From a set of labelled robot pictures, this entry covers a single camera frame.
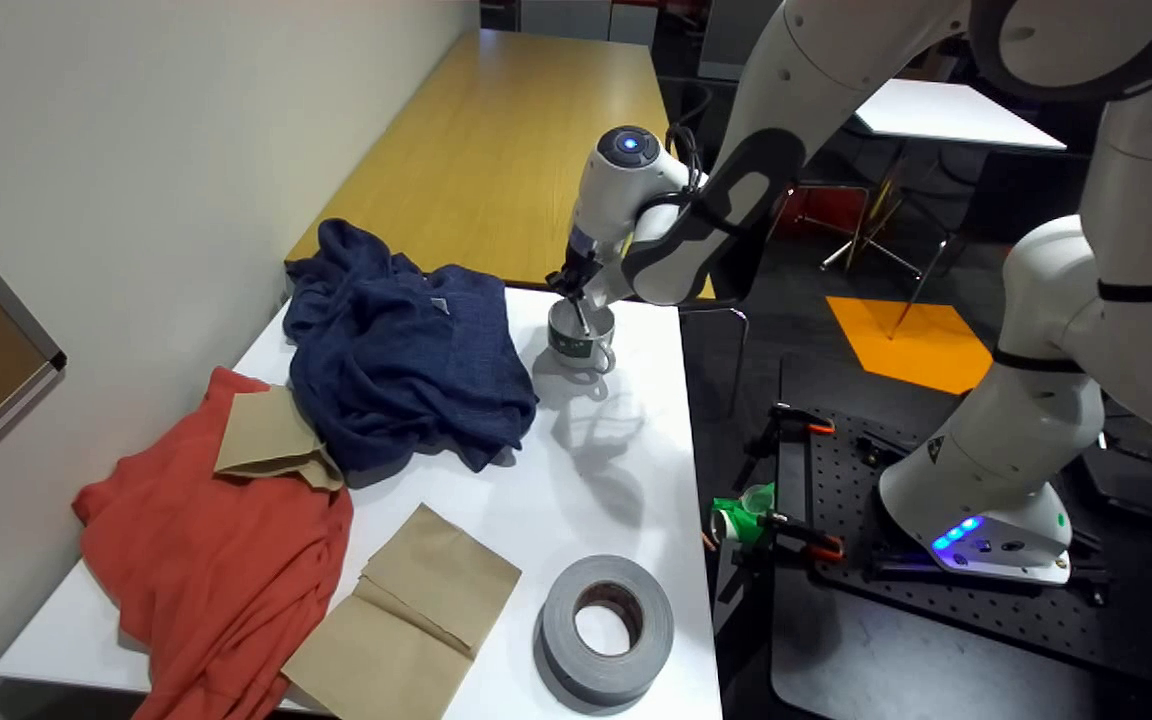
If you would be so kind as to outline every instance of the red cloth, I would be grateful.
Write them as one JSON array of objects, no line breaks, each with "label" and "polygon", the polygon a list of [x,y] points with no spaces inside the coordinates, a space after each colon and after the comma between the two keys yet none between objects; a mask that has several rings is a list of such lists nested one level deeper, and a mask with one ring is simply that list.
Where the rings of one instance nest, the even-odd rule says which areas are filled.
[{"label": "red cloth", "polygon": [[72,508],[86,558],[154,657],[135,716],[268,716],[285,659],[321,624],[349,542],[349,495],[212,475],[229,402],[265,385],[212,371],[203,402]]}]

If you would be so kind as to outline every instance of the white table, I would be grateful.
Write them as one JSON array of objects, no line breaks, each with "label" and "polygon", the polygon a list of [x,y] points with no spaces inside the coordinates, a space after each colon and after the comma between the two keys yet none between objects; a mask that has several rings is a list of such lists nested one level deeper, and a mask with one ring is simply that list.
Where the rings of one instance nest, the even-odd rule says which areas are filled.
[{"label": "white table", "polygon": [[[721,716],[679,319],[674,306],[618,302],[618,371],[597,394],[544,353],[549,302],[549,290],[508,290],[513,340],[541,392],[515,464],[469,470],[451,453],[418,454],[402,475],[351,491],[337,598],[427,503],[521,566],[447,716],[576,716],[538,675],[538,613],[572,558],[632,557],[666,583],[676,640],[653,691],[626,716]],[[285,385],[292,353],[276,314],[237,371]],[[0,657],[0,681],[146,691],[150,657],[121,645],[117,606],[80,558]]]},{"label": "white table", "polygon": [[855,107],[877,134],[937,141],[937,144],[995,144],[995,149],[1051,149],[1065,144],[1006,103],[982,97],[973,83],[887,78]]}]

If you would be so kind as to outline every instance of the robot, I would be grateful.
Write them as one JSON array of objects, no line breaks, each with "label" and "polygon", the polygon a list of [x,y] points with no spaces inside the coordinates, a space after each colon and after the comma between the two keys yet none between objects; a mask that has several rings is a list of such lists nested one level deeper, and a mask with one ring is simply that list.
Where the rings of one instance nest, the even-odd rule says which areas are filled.
[{"label": "robot", "polygon": [[614,126],[589,155],[552,347],[593,368],[614,298],[687,298],[811,152],[949,34],[967,34],[999,87],[1103,101],[1103,115],[1081,213],[1006,261],[993,371],[877,491],[944,571],[1067,583],[1073,518],[1047,475],[1101,436],[1101,392],[1152,422],[1152,0],[784,0],[708,174],[641,126]]}]

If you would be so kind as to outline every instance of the duct tape roll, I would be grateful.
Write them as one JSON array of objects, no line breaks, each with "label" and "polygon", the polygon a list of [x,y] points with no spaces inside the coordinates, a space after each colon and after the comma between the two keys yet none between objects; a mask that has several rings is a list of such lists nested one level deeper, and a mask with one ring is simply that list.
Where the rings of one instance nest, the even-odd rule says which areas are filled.
[{"label": "duct tape roll", "polygon": [[[629,627],[629,650],[604,657],[582,640],[582,606],[614,606]],[[544,672],[584,703],[641,700],[674,649],[674,606],[658,577],[626,557],[584,557],[559,571],[538,617]]]}]

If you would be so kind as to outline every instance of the yellow table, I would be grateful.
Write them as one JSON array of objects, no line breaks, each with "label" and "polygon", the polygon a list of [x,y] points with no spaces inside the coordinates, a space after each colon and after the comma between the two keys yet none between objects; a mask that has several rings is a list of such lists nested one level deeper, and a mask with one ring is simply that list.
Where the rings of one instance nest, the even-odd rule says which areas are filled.
[{"label": "yellow table", "polygon": [[[541,284],[563,261],[584,158],[618,125],[670,126],[649,46],[469,30],[321,218],[351,218],[420,267]],[[315,223],[292,261],[315,252]]]}]

